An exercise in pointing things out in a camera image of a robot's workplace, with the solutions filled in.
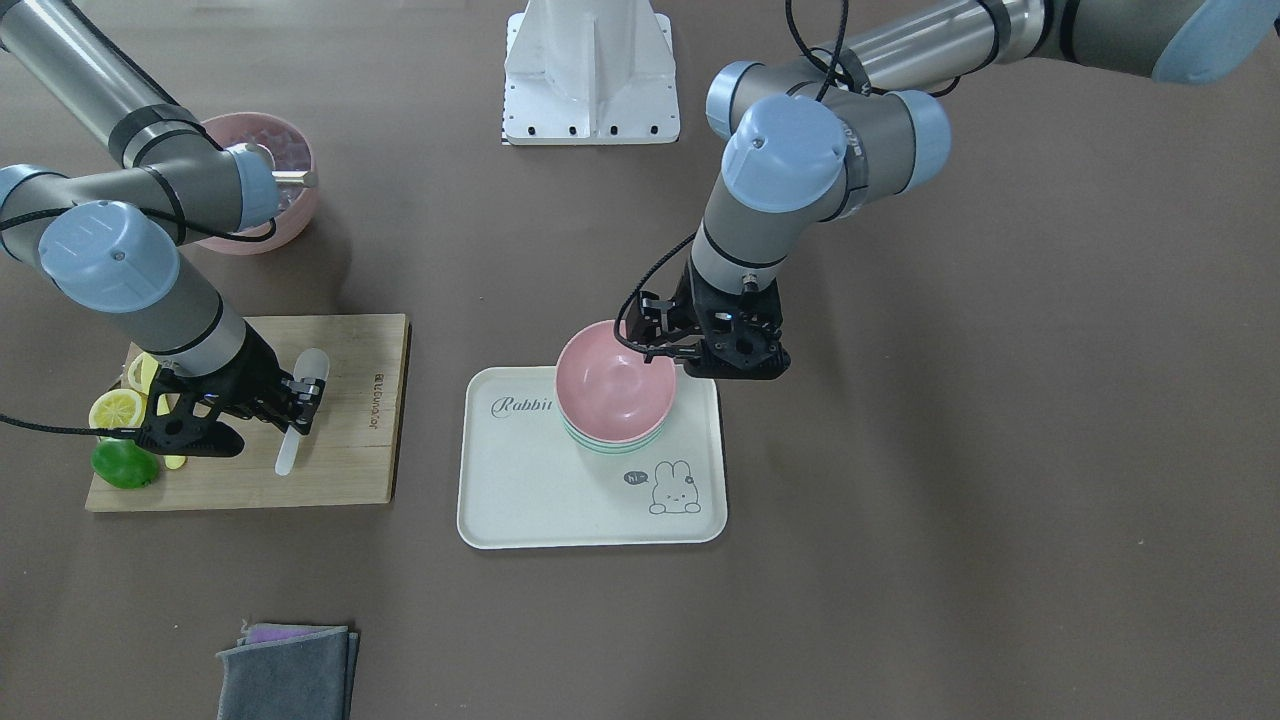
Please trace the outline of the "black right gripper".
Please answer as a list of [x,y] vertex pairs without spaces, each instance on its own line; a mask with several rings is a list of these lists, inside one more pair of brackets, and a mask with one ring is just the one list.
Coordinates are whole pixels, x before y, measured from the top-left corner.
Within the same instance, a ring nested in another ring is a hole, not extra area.
[[178,375],[168,368],[157,372],[134,443],[159,455],[234,457],[243,451],[244,439],[219,420],[224,413],[308,436],[325,386],[323,378],[293,379],[266,341],[247,325],[239,351],[221,369],[198,377]]

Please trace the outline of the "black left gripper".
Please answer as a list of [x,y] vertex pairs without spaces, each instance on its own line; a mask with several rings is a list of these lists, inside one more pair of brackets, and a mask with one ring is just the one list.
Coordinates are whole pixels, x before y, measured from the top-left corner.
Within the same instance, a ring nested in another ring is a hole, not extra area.
[[696,378],[772,380],[791,364],[782,345],[778,284],[716,288],[687,263],[671,299],[635,290],[614,319],[614,337],[648,359],[668,357]]

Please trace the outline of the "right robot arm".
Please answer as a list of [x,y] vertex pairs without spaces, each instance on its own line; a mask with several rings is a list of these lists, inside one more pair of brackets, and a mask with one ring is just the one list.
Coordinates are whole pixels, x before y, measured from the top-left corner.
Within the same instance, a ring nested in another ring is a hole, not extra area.
[[3,169],[3,252],[67,297],[113,320],[160,365],[142,419],[108,437],[159,455],[233,457],[229,414],[284,436],[287,474],[323,400],[328,356],[311,348],[285,372],[268,342],[180,254],[204,236],[253,242],[284,186],[255,143],[223,147],[70,1],[5,1],[3,49],[104,145],[115,170],[70,177],[33,164]]

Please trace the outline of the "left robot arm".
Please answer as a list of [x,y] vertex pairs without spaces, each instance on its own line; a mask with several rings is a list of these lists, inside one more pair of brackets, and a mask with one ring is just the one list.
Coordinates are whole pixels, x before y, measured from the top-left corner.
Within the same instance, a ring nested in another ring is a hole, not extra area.
[[689,375],[788,369],[776,278],[800,234],[936,177],[952,131],[941,96],[993,64],[1044,58],[1206,85],[1277,28],[1275,1],[942,1],[785,65],[735,61],[705,104],[726,142],[669,299],[637,287],[616,340]]

